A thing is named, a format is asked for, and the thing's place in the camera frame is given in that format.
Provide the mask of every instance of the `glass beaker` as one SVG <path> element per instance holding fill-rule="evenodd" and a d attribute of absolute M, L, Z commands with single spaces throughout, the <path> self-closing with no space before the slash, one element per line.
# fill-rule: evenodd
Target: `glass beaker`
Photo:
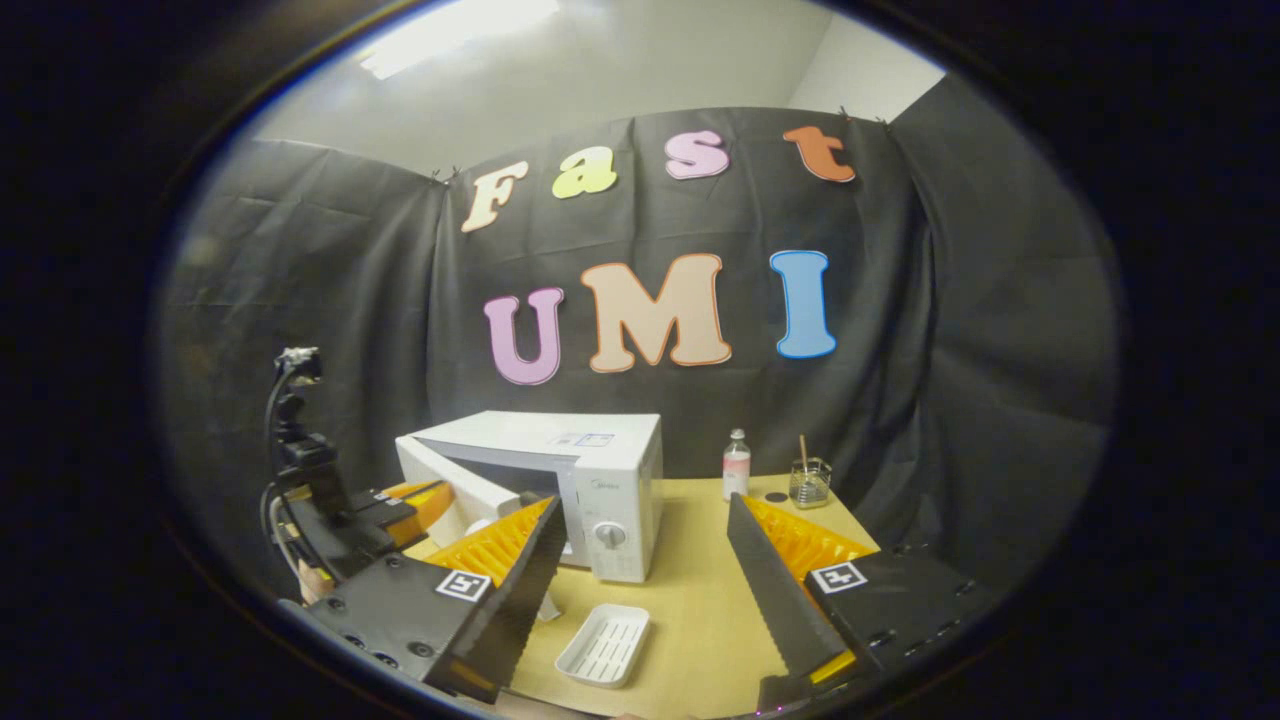
<path fill-rule="evenodd" d="M 822 507 L 831 502 L 831 465 L 823 462 L 820 457 L 809 457 L 808 462 L 794 460 L 788 495 L 801 510 Z"/>

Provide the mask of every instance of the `blue letter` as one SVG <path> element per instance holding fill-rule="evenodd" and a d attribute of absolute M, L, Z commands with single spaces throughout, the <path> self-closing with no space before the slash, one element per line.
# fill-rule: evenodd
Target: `blue letter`
<path fill-rule="evenodd" d="M 769 258 L 769 266 L 782 275 L 787 302 L 787 337 L 778 341 L 783 357 L 817 357 L 836 348 L 827 332 L 827 307 L 822 300 L 822 273 L 827 256 L 813 250 L 783 250 Z"/>

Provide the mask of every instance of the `microwave control knob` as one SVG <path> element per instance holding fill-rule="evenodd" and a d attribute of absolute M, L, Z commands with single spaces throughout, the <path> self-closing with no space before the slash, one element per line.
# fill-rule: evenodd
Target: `microwave control knob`
<path fill-rule="evenodd" d="M 595 527 L 594 532 L 596 539 L 604 543 L 604 547 L 609 550 L 618 547 L 627 539 L 626 530 L 623 530 L 622 525 L 618 525 L 617 523 L 600 523 Z"/>

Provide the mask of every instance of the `wooden table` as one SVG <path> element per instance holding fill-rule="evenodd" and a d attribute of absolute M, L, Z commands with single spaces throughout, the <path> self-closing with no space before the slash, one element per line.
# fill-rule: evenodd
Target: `wooden table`
<path fill-rule="evenodd" d="M 751 497 L 786 492 L 787 475 L 751 478 Z M 722 717 L 755 711 L 760 679 L 786 666 L 728 543 L 728 503 L 719 478 L 666 479 L 662 527 L 649 580 L 602 583 L 590 570 L 561 566 L 550 594 L 562 615 L 536 621 L 511 689 L 544 702 L 614 717 Z M 776 503 L 867 547 L 879 546 L 837 500 L 797 510 Z M 650 629 L 627 684 L 605 689 L 562 675 L 556 659 L 602 602 L 649 611 Z"/>

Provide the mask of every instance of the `white tray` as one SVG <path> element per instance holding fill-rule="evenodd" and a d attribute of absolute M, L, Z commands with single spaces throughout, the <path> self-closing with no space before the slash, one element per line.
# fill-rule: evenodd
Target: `white tray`
<path fill-rule="evenodd" d="M 598 605 L 556 660 L 556 669 L 589 685 L 622 685 L 631 674 L 648 630 L 649 611 L 625 605 Z"/>

